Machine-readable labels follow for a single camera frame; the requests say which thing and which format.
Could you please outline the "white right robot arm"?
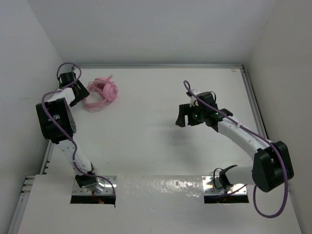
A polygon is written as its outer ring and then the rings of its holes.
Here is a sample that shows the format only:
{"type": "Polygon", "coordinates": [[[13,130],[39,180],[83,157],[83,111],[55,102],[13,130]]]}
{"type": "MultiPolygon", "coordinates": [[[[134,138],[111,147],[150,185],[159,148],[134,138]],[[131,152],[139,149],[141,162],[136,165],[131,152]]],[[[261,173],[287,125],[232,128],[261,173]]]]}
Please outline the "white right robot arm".
{"type": "Polygon", "coordinates": [[[232,140],[253,161],[252,167],[231,165],[221,170],[217,179],[220,188],[227,189],[237,183],[252,184],[267,193],[284,183],[284,176],[293,178],[293,166],[284,142],[272,142],[253,135],[239,124],[232,112],[218,108],[213,92],[192,90],[186,94],[190,102],[179,106],[176,125],[185,127],[204,123],[232,140]]]}

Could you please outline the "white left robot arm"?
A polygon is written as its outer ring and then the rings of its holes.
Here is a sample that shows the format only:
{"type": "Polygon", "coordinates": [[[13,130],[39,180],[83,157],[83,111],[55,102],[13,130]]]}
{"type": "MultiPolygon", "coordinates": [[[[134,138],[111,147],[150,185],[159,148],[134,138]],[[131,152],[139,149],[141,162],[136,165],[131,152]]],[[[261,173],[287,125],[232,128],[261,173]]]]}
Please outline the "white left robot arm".
{"type": "Polygon", "coordinates": [[[74,135],[77,127],[70,108],[89,96],[89,92],[77,80],[74,72],[57,75],[59,88],[36,105],[41,132],[45,139],[54,143],[66,156],[80,188],[92,189],[98,180],[93,164],[84,155],[74,135]]]}

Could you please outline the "pink headphones with cable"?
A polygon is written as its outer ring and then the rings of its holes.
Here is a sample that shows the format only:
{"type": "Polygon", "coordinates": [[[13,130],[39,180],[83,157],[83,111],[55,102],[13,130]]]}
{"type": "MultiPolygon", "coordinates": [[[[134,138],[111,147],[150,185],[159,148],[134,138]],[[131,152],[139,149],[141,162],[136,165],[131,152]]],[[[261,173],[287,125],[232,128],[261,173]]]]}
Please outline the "pink headphones with cable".
{"type": "Polygon", "coordinates": [[[89,112],[98,112],[104,109],[106,105],[113,102],[118,95],[118,88],[112,81],[113,75],[109,77],[98,77],[94,81],[89,82],[86,90],[91,93],[97,93],[102,100],[96,102],[87,102],[85,98],[82,103],[89,112]]]}

